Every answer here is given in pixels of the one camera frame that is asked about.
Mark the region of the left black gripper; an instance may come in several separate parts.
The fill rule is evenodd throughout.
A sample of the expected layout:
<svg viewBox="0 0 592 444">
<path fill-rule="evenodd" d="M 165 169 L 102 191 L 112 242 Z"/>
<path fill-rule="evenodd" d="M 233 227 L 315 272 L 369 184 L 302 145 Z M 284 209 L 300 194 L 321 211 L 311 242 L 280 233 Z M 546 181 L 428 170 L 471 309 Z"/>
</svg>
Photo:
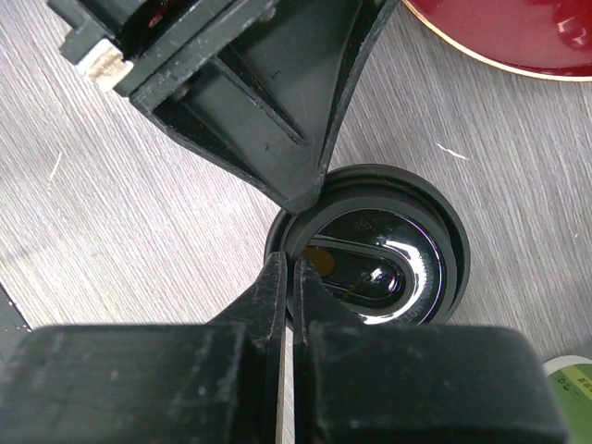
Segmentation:
<svg viewBox="0 0 592 444">
<path fill-rule="evenodd" d="M 393 1 L 50 1 L 61 55 L 287 212 L 315 205 Z"/>
</svg>

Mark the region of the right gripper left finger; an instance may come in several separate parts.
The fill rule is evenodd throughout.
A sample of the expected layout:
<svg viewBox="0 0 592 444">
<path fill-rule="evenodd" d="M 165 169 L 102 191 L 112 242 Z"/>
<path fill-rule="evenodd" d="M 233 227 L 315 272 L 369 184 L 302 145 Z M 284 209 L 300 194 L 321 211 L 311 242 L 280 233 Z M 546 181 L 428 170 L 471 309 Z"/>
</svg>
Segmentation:
<svg viewBox="0 0 592 444">
<path fill-rule="evenodd" d="M 1 376 L 5 443 L 274 443 L 287 259 L 200 325 L 43 327 Z"/>
</svg>

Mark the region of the green paper cup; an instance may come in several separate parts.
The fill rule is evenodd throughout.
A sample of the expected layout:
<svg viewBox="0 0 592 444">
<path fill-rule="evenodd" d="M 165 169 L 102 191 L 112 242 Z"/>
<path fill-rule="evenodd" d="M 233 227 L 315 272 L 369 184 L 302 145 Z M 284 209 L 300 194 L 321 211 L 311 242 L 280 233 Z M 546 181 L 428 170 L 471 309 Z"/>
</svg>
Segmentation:
<svg viewBox="0 0 592 444">
<path fill-rule="evenodd" d="M 564 355 L 544 363 L 570 430 L 569 443 L 591 444 L 591 364 L 589 358 Z"/>
</svg>

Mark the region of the black coffee cup lid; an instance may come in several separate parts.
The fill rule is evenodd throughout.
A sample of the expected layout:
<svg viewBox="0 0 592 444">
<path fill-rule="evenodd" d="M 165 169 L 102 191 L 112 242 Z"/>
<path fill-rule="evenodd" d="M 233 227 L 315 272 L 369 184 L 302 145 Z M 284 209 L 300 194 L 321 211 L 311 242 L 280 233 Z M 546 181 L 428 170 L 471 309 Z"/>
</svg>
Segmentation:
<svg viewBox="0 0 592 444">
<path fill-rule="evenodd" d="M 331 171 L 317 204 L 280 211 L 265 253 L 302 256 L 325 289 L 367 325 L 444 323 L 466 290 L 471 257 L 461 218 L 426 179 L 394 166 Z"/>
</svg>

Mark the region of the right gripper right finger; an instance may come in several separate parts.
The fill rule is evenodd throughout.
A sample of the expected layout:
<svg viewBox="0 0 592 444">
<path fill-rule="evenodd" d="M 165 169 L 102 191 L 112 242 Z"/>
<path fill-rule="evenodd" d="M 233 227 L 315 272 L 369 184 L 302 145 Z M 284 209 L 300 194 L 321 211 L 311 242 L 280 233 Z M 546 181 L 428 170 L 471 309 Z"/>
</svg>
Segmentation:
<svg viewBox="0 0 592 444">
<path fill-rule="evenodd" d="M 299 443 L 565 443 L 541 362 L 505 327 L 368 326 L 305 259 L 292 291 Z"/>
</svg>

